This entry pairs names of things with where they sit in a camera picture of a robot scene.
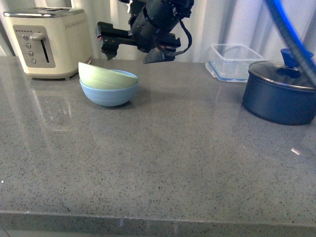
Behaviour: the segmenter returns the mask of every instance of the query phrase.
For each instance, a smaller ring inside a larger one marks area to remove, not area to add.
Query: blue lid handle
[[[291,53],[289,48],[281,49],[281,54],[284,60],[284,64],[289,68],[297,68],[300,66],[300,64],[293,57],[293,54]],[[312,58],[314,56],[314,54],[309,51],[307,51],[307,55],[309,58]]]

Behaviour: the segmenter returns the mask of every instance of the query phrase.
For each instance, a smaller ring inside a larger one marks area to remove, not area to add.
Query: cream toaster
[[[69,79],[91,61],[83,9],[37,7],[4,12],[8,37],[32,78]]]

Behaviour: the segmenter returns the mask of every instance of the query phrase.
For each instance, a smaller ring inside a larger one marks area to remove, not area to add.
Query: curtain
[[[283,0],[285,11],[307,49],[316,52],[316,1]],[[113,23],[115,28],[129,30],[127,5],[117,0],[1,0],[0,11],[35,6],[79,7],[88,17],[93,58],[106,58],[95,35],[98,21]],[[1,14],[3,29],[6,26]],[[193,36],[193,45],[176,61],[206,62],[212,43],[245,44],[260,53],[266,60],[282,61],[280,50],[285,46],[269,15],[263,0],[196,0],[190,18],[184,24]],[[10,44],[1,30],[0,54],[10,53]],[[187,38],[177,25],[172,33],[181,39],[181,48]],[[120,45],[117,59],[141,60],[145,54],[136,47]]]

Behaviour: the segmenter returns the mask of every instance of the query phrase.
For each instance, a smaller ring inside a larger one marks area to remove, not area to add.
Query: toaster lever
[[[45,35],[43,33],[34,33],[30,36],[30,39],[32,40],[42,40],[45,38]]]

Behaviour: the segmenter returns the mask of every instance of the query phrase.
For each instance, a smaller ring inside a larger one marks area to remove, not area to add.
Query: plastic container
[[[248,67],[263,57],[243,44],[212,44],[208,51],[207,70],[218,80],[247,82]]]

